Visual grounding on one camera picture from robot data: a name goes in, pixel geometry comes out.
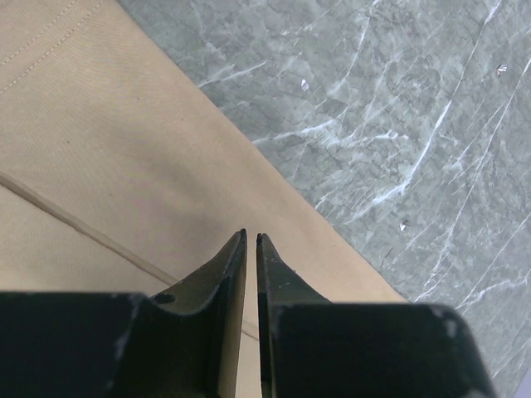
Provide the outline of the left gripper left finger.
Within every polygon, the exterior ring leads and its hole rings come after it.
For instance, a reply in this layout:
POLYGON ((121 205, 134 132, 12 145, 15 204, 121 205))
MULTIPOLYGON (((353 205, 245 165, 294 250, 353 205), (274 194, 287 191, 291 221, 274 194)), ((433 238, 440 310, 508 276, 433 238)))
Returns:
POLYGON ((246 289, 247 234, 143 301, 110 397, 233 397, 246 289))

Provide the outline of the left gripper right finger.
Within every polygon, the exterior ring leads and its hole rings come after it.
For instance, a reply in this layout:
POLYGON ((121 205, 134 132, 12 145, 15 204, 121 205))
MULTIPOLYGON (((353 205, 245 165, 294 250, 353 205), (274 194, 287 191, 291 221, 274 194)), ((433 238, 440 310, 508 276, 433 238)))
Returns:
POLYGON ((261 393, 287 397, 303 390, 311 358, 309 310, 330 301, 281 258, 271 238, 256 238, 256 274, 260 338, 261 393))

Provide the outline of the beige t shirt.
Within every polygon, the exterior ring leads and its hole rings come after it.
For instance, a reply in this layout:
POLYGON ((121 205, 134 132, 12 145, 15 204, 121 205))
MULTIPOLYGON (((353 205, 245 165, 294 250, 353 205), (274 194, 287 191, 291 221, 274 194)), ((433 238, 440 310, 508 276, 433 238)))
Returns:
POLYGON ((2 396, 110 397, 142 302, 240 230, 233 397, 261 395, 260 233, 340 313, 402 302, 118 2, 2 2, 2 396))

